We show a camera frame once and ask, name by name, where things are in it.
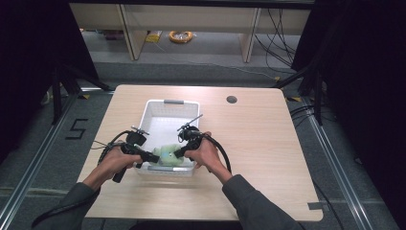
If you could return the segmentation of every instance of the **person's right hand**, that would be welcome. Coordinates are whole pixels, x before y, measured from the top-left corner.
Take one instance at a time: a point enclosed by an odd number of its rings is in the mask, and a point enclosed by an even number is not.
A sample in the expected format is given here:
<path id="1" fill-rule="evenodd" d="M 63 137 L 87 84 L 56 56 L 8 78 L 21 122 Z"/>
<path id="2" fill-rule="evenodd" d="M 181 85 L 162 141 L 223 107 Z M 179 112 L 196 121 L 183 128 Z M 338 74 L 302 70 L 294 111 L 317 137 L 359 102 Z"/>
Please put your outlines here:
<path id="1" fill-rule="evenodd" d="M 205 132 L 205 134 L 209 136 L 212 135 L 210 132 Z M 187 150 L 185 157 L 192 158 L 196 162 L 197 169 L 201 166 L 205 166 L 211 173 L 217 176 L 223 184 L 232 177 L 231 173 L 223 163 L 221 163 L 217 148 L 206 138 L 202 139 L 199 149 Z"/>

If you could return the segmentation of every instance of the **person's left hand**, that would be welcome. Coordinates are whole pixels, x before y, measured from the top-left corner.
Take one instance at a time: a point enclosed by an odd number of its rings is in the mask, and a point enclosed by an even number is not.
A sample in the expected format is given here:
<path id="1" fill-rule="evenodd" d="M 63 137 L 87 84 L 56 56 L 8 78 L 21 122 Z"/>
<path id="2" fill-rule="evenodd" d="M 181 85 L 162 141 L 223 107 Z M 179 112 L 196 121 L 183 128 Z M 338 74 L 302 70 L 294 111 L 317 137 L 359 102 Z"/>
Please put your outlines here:
<path id="1" fill-rule="evenodd" d="M 114 147 L 105 155 L 98 167 L 83 180 L 83 183 L 97 191 L 106 180 L 111 179 L 123 168 L 130 169 L 134 162 L 141 164 L 143 160 L 140 155 L 124 154 L 120 147 Z"/>

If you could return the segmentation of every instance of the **white plastic basket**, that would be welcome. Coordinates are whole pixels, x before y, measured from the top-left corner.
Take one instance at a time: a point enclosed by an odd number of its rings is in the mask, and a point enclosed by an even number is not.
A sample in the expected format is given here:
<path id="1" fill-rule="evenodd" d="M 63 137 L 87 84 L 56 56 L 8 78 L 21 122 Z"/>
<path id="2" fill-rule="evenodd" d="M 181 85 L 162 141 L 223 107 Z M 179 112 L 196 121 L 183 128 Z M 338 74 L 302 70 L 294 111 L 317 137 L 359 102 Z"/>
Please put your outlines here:
<path id="1" fill-rule="evenodd" d="M 197 102 L 149 100 L 140 124 L 140 129 L 149 133 L 142 149 L 152 152 L 157 147 L 179 144 L 177 129 L 200 115 L 199 110 Z M 198 127 L 198 119 L 191 126 Z M 145 162 L 140 169 L 134 169 L 138 174 L 192 176 L 194 165 L 189 158 L 185 158 L 177 167 L 152 166 Z"/>

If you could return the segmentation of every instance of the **gray floor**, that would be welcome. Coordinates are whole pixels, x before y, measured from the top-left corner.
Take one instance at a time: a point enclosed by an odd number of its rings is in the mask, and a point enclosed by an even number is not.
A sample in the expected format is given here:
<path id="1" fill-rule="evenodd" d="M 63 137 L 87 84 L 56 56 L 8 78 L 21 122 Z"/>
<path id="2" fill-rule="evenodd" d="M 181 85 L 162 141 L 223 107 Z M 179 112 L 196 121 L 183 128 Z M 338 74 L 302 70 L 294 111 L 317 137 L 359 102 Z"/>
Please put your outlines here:
<path id="1" fill-rule="evenodd" d="M 182 84 L 182 80 L 185 81 L 182 79 L 185 73 L 193 72 L 193 75 L 196 75 L 196 81 L 188 80 L 188 84 L 268 87 L 268 84 L 273 84 L 276 77 L 283 79 L 288 76 L 266 67 L 265 53 L 257 42 L 254 45 L 251 61 L 243 63 L 237 34 L 196 33 L 190 43 L 174 44 L 168 40 L 168 33 L 163 32 L 158 46 L 147 43 L 140 58 L 136 61 L 129 60 L 123 40 L 107 41 L 102 34 L 95 32 L 85 32 L 83 37 L 101 79 L 110 85 L 120 83 Z M 265 44 L 269 43 L 266 35 L 260 35 L 259 39 Z M 292 48 L 296 47 L 298 40 L 298 36 L 286 37 L 286 43 Z M 287 59 L 284 51 L 278 48 L 273 50 Z M 269 58 L 268 64 L 277 70 L 289 71 L 276 59 Z M 208 73 L 215 77 L 204 76 Z M 229 76 L 227 82 L 217 80 L 221 78 L 222 74 Z M 297 80 L 286 86 L 283 90 L 285 96 L 297 96 L 296 88 L 299 84 L 300 81 Z M 75 101 L 9 229 L 28 229 L 36 216 L 56 204 L 76 182 L 111 97 L 112 95 L 108 94 L 91 94 L 88 100 L 77 99 Z M 288 102 L 287 105 L 292 110 L 303 104 Z M 12 189 L 17 186 L 47 135 L 51 127 L 52 113 L 51 104 L 45 104 L 42 109 L 38 110 L 35 119 L 32 120 L 32 125 L 27 130 L 27 135 L 21 141 L 20 148 L 12 152 L 0 166 L 0 204 L 2 206 L 7 202 Z M 323 116 L 325 118 L 324 129 L 354 191 L 364 205 L 372 227 L 374 229 L 398 229 L 362 165 L 354 162 L 353 158 L 356 154 L 328 107 L 323 108 Z M 87 122 L 80 124 L 86 129 L 83 138 L 67 140 L 67 136 L 77 135 L 70 131 L 70 128 L 72 123 L 80 118 L 88 119 Z M 295 119 L 294 124 L 297 126 L 298 137 L 312 178 L 326 194 L 339 219 L 343 222 L 344 228 L 358 229 L 326 155 L 314 135 L 310 121 L 302 120 L 303 118 Z M 304 222 L 303 226 L 305 229 L 340 229 L 336 217 L 326 206 L 326 200 L 320 192 L 318 195 L 321 202 L 325 204 L 325 217 L 320 222 Z M 102 219 L 87 218 L 83 229 L 100 229 L 102 222 Z M 108 219 L 105 221 L 103 229 L 128 229 L 135 222 L 134 219 Z"/>

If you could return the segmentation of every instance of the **green object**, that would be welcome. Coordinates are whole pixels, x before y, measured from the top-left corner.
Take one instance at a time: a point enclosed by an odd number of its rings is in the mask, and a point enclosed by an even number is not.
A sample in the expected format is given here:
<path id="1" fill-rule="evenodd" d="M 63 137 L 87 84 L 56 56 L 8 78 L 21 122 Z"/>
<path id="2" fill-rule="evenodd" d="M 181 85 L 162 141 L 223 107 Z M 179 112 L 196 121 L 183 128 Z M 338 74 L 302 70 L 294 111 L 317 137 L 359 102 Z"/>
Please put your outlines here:
<path id="1" fill-rule="evenodd" d="M 183 163 L 184 157 L 177 158 L 174 154 L 176 150 L 180 150 L 181 146 L 179 144 L 165 145 L 161 148 L 155 148 L 153 154 L 159 156 L 158 163 L 149 162 L 153 166 L 167 166 L 176 167 Z"/>

